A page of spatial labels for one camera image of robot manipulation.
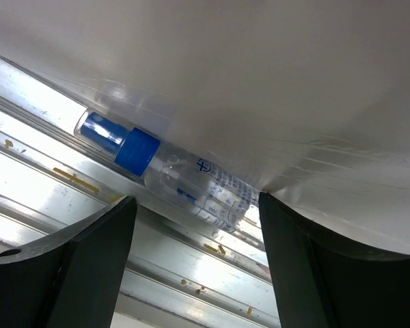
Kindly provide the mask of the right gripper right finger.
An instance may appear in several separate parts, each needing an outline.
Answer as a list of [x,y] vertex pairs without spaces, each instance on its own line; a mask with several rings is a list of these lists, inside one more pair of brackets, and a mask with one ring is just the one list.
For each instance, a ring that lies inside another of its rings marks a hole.
[[410,255],[360,243],[268,193],[260,222],[283,327],[410,327]]

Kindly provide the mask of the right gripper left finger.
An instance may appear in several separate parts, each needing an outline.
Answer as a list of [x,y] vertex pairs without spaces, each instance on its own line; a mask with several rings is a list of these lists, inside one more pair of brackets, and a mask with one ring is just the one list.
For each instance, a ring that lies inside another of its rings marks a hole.
[[0,327],[110,327],[136,214],[123,197],[0,253]]

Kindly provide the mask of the clear spray bottle blue cap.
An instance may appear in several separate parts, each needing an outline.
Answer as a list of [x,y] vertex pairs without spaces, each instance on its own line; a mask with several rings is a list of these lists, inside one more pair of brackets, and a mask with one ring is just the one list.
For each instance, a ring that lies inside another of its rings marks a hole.
[[81,116],[74,133],[156,196],[223,231],[262,241],[258,190],[220,166],[93,109]]

